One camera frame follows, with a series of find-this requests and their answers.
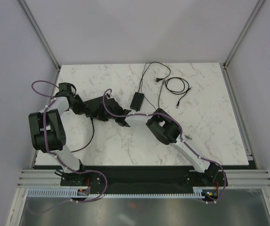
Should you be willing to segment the black network switch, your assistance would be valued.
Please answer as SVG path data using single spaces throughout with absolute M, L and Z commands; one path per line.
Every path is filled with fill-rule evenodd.
M 103 104 L 103 97 L 97 97 L 88 101 L 85 101 L 84 103 L 88 106 L 88 112 L 85 113 L 86 117 L 95 119 L 94 114 L 97 110 L 98 106 L 102 103 Z

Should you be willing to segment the black power adapter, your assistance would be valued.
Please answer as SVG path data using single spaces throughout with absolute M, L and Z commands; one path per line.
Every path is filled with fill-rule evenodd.
M 132 99 L 132 102 L 131 102 L 131 105 L 130 105 L 130 108 L 132 110 L 137 111 L 137 112 L 140 111 L 141 106 L 143 104 L 144 97 L 145 97 L 145 95 L 143 93 L 135 92 L 133 99 Z

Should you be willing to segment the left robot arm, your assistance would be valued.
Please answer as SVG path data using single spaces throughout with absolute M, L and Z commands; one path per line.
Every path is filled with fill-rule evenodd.
M 62 173 L 56 172 L 62 177 L 61 185 L 82 186 L 87 183 L 85 166 L 66 145 L 61 116 L 69 110 L 76 115 L 85 114 L 87 106 L 73 84 L 65 82 L 56 87 L 59 91 L 50 97 L 51 102 L 41 111 L 29 114 L 32 145 L 35 150 L 47 153 L 61 165 Z

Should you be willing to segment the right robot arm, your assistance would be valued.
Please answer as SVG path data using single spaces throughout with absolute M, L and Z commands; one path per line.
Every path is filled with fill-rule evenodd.
M 94 118 L 100 121 L 109 119 L 122 127 L 146 126 L 152 135 L 162 144 L 170 145 L 185 157 L 200 173 L 200 182 L 206 186 L 212 185 L 217 179 L 219 166 L 212 160 L 207 160 L 198 153 L 183 134 L 181 125 L 158 108 L 153 113 L 137 113 L 132 110 L 123 109 L 114 98 L 105 96 L 94 99 L 97 109 Z

